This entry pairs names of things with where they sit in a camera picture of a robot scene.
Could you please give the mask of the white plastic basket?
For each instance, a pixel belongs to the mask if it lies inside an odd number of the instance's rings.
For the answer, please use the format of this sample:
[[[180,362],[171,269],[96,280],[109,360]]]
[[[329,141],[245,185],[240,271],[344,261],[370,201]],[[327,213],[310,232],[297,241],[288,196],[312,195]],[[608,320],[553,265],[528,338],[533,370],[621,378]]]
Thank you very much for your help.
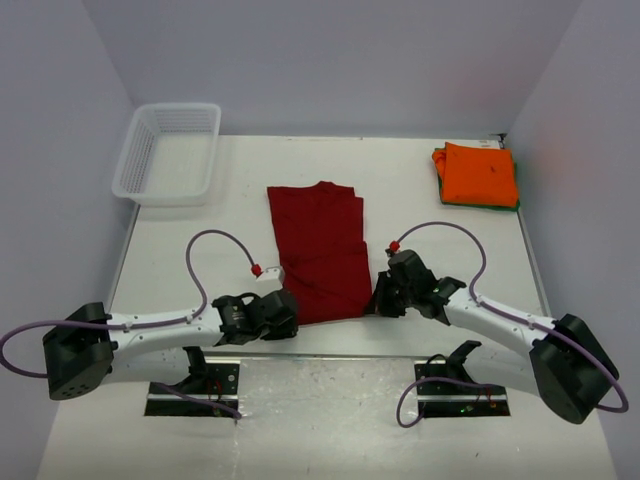
[[[111,185],[141,207],[206,203],[221,125],[213,103],[155,103],[136,109]]]

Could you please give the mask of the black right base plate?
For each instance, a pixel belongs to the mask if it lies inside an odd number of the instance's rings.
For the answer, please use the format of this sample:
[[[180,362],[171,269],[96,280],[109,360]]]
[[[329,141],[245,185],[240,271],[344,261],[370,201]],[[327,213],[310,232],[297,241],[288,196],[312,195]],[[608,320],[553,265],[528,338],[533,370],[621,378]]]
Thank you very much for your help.
[[[431,418],[508,417],[511,412],[504,387],[476,388],[446,382],[416,387],[420,415]]]

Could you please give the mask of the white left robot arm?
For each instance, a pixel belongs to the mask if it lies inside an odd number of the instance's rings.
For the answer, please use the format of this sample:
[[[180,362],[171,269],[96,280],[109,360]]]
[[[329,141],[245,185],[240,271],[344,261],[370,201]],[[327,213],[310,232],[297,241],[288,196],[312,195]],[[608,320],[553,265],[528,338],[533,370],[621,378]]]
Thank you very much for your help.
[[[158,315],[105,312],[87,304],[43,337],[49,397],[64,401],[112,383],[177,385],[187,393],[208,379],[204,349],[296,336],[298,305],[286,289],[223,296],[203,311]]]

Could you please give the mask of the dark red t shirt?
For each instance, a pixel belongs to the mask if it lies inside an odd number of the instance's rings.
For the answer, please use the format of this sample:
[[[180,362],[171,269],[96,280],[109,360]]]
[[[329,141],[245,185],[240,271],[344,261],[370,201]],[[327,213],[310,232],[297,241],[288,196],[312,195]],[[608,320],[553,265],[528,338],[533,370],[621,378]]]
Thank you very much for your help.
[[[364,200],[321,181],[266,189],[285,287],[302,325],[357,318],[372,296]]]

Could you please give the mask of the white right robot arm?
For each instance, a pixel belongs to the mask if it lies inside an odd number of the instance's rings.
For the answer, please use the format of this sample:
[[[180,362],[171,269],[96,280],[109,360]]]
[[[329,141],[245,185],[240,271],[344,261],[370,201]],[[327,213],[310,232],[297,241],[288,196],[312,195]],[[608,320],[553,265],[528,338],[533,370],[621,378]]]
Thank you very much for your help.
[[[452,277],[437,278],[413,250],[386,251],[367,313],[399,318],[414,309],[445,326],[477,334],[446,360],[456,392],[497,385],[532,394],[561,419],[581,424],[619,390],[619,372],[587,323],[490,303]]]

